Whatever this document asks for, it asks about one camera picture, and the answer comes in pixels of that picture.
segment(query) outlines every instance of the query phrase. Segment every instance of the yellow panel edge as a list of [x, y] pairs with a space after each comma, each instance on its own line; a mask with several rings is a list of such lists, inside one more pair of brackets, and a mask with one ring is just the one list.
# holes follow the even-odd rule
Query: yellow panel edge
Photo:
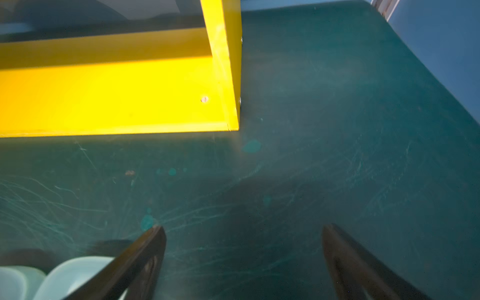
[[214, 72], [229, 130], [238, 130], [241, 86], [240, 0], [201, 0]]
[[189, 124], [159, 124], [151, 126], [128, 126], [124, 128], [92, 129], [86, 131], [55, 131], [55, 132], [30, 132], [2, 134], [1, 138], [15, 137], [39, 137], [39, 136], [69, 136], [69, 135], [109, 135], [109, 134], [133, 134], [133, 133], [174, 133], [174, 132], [219, 132], [228, 131], [225, 122], [219, 123], [189, 123]]

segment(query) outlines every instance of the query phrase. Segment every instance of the white door frame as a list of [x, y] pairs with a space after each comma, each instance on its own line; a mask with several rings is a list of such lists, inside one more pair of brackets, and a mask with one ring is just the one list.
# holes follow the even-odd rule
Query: white door frame
[[372, 0], [372, 5], [388, 22], [399, 2], [400, 0]]

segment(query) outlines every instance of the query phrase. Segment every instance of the scratched floor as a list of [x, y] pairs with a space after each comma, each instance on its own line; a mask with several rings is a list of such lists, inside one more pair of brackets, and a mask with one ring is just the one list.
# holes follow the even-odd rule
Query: scratched floor
[[0, 252], [61, 262], [161, 224], [156, 299], [334, 299], [335, 222], [473, 299], [478, 124], [363, 1], [242, 17], [239, 132], [1, 139]]

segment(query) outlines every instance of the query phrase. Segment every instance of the teal floor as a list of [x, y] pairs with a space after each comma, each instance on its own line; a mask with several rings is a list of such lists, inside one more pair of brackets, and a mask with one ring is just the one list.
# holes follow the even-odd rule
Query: teal floor
[[473, 118], [364, 1], [242, 18], [239, 132], [0, 139], [0, 254], [161, 224], [156, 299], [334, 299], [335, 222], [432, 298], [478, 296]]

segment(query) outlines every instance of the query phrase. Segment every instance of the yellow wooden board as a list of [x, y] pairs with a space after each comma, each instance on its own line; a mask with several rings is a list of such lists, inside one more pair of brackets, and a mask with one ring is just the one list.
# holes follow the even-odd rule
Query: yellow wooden board
[[0, 44], [0, 137], [238, 130], [240, 1], [207, 2], [206, 28]]

